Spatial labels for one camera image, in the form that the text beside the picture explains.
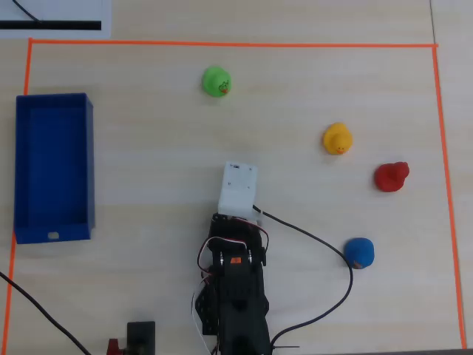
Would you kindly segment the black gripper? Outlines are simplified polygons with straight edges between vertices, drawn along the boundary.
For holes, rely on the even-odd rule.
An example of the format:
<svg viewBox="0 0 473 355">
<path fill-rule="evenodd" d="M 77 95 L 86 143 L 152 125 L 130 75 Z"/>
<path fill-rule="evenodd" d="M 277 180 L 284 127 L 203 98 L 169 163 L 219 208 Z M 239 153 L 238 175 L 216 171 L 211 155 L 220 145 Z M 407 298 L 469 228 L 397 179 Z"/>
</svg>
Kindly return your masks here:
<svg viewBox="0 0 473 355">
<path fill-rule="evenodd" d="M 208 250 L 214 266 L 237 263 L 244 258 L 251 264 L 266 266 L 269 234 L 258 224 L 241 217 L 212 216 Z"/>
</svg>

